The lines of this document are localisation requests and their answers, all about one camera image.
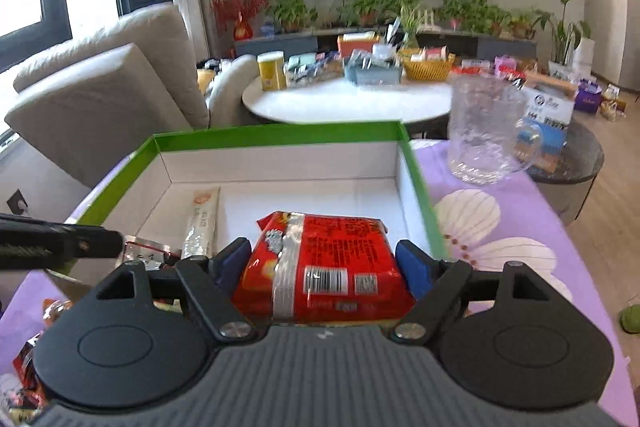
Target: wall outlet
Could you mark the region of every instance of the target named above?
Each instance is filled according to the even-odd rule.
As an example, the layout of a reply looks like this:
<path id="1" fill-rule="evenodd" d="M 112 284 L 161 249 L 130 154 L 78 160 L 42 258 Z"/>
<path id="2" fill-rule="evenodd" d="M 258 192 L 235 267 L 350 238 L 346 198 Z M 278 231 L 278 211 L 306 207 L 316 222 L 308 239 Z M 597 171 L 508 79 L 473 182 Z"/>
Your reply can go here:
<path id="1" fill-rule="evenodd" d="M 20 201 L 23 203 L 22 205 L 20 205 L 22 206 L 22 208 L 18 206 L 18 203 Z M 14 192 L 14 195 L 6 200 L 6 204 L 12 211 L 12 213 L 14 213 L 16 216 L 21 216 L 22 214 L 24 214 L 24 209 L 27 208 L 27 201 L 24 199 L 24 196 L 22 195 L 20 190 L 16 190 Z"/>

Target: mug handle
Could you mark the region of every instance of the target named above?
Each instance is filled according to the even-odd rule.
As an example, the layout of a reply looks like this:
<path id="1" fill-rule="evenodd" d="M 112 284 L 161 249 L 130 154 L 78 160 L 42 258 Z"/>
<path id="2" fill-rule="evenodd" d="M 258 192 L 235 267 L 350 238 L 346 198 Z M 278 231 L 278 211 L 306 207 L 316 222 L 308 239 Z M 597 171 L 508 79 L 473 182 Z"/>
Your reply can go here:
<path id="1" fill-rule="evenodd" d="M 516 129 L 518 130 L 518 136 L 520 135 L 521 130 L 528 131 L 531 137 L 530 140 L 532 142 L 533 150 L 529 153 L 529 159 L 522 165 L 518 166 L 516 169 L 513 169 L 513 171 L 511 171 L 512 173 L 526 171 L 530 166 L 532 166 L 533 163 L 535 163 L 535 161 L 540 157 L 543 144 L 542 129 L 540 129 L 540 126 L 538 124 L 527 123 L 524 120 L 518 120 L 516 122 Z"/>

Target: green and white box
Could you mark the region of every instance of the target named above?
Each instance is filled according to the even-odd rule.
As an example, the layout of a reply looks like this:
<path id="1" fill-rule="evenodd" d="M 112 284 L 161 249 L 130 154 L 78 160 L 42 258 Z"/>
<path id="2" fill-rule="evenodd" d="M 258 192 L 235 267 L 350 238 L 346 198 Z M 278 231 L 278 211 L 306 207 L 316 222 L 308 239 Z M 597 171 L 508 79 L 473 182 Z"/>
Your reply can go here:
<path id="1" fill-rule="evenodd" d="M 70 218 L 181 248 L 195 191 L 220 186 L 216 250 L 255 246 L 256 220 L 276 210 L 381 219 L 395 250 L 409 239 L 446 250 L 426 186 L 398 122 L 265 125 L 152 136 Z M 71 276 L 96 283 L 113 260 L 82 259 Z"/>

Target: green slipper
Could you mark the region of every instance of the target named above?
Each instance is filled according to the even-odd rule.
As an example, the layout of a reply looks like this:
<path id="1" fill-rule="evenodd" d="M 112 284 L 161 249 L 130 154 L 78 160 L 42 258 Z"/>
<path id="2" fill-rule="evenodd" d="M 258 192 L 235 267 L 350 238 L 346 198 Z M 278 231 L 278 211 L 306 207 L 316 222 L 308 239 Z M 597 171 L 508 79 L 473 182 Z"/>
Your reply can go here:
<path id="1" fill-rule="evenodd" d="M 626 333 L 640 333 L 640 305 L 634 304 L 620 312 L 620 326 Z"/>

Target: armrest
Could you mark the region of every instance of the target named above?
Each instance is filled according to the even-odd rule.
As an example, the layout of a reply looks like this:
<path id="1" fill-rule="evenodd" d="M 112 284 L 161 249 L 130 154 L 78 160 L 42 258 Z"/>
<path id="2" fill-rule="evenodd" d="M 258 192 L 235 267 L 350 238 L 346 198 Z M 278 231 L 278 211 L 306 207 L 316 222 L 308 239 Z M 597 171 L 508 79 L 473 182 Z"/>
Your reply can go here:
<path id="1" fill-rule="evenodd" d="M 258 61 L 253 55 L 236 58 L 224 73 L 213 80 L 209 105 L 209 127 L 260 125 L 260 121 L 242 105 L 242 93 L 258 76 Z"/>
<path id="2" fill-rule="evenodd" d="M 135 44 L 82 60 L 28 87 L 5 121 L 87 187 L 152 134 L 191 130 Z"/>

